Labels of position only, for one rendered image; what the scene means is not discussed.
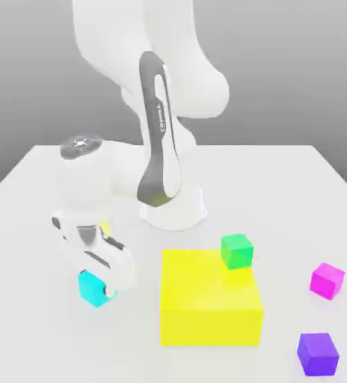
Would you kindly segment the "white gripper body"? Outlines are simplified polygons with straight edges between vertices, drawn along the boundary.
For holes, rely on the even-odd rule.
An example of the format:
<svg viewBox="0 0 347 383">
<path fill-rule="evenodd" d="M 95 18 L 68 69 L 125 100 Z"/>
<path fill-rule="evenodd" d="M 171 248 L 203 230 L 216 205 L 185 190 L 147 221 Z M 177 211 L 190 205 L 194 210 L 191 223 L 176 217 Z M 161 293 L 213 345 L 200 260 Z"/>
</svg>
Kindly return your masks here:
<svg viewBox="0 0 347 383">
<path fill-rule="evenodd" d="M 132 253 L 119 242 L 98 239 L 91 248 L 70 246 L 70 258 L 80 271 L 86 270 L 105 284 L 106 292 L 132 288 L 135 264 Z"/>
</svg>

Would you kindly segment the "small green cube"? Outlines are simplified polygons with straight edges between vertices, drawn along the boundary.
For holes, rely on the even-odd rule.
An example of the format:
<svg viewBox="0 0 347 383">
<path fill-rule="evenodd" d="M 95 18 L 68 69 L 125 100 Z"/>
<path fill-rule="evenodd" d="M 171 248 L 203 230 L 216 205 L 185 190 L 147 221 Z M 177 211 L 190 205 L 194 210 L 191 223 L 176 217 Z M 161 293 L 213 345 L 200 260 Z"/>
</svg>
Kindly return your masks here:
<svg viewBox="0 0 347 383">
<path fill-rule="evenodd" d="M 251 267 L 254 247 L 243 233 L 226 235 L 221 238 L 221 258 L 229 269 Z"/>
</svg>

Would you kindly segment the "large yellow box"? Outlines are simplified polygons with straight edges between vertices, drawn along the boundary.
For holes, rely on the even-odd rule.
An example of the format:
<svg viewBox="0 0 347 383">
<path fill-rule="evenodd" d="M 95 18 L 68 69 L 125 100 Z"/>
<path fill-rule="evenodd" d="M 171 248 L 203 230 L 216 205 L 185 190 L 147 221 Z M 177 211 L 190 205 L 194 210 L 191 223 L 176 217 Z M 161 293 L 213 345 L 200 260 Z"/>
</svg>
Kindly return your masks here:
<svg viewBox="0 0 347 383">
<path fill-rule="evenodd" d="M 163 346 L 256 346 L 262 319 L 252 268 L 228 269 L 218 250 L 163 250 Z"/>
</svg>

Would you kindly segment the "small cyan cube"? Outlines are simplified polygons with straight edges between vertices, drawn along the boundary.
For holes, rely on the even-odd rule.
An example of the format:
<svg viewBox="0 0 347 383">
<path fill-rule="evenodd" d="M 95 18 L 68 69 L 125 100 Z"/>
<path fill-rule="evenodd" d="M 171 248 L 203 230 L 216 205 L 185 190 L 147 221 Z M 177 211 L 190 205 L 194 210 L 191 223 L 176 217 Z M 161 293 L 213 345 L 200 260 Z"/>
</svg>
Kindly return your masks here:
<svg viewBox="0 0 347 383">
<path fill-rule="evenodd" d="M 105 293 L 106 285 L 97 276 L 87 270 L 83 270 L 79 276 L 80 296 L 94 307 L 101 307 L 109 301 Z"/>
</svg>

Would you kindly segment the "small magenta cube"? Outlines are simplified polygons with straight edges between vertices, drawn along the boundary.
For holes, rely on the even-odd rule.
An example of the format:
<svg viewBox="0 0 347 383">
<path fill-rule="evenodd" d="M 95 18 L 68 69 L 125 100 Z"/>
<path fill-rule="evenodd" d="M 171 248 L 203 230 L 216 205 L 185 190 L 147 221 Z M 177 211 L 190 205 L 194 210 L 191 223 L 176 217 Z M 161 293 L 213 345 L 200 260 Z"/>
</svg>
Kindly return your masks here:
<svg viewBox="0 0 347 383">
<path fill-rule="evenodd" d="M 345 274 L 342 269 L 321 263 L 312 273 L 310 291 L 331 301 L 340 291 Z"/>
</svg>

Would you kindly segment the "small purple cube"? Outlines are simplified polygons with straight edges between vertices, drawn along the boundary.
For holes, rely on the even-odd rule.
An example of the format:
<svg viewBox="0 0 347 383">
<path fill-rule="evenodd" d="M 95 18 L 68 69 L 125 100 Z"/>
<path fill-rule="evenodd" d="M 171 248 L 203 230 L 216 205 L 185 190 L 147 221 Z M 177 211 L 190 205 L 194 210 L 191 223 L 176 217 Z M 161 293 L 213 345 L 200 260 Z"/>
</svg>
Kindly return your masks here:
<svg viewBox="0 0 347 383">
<path fill-rule="evenodd" d="M 334 376 L 340 359 L 329 333 L 302 333 L 297 355 L 306 376 Z"/>
</svg>

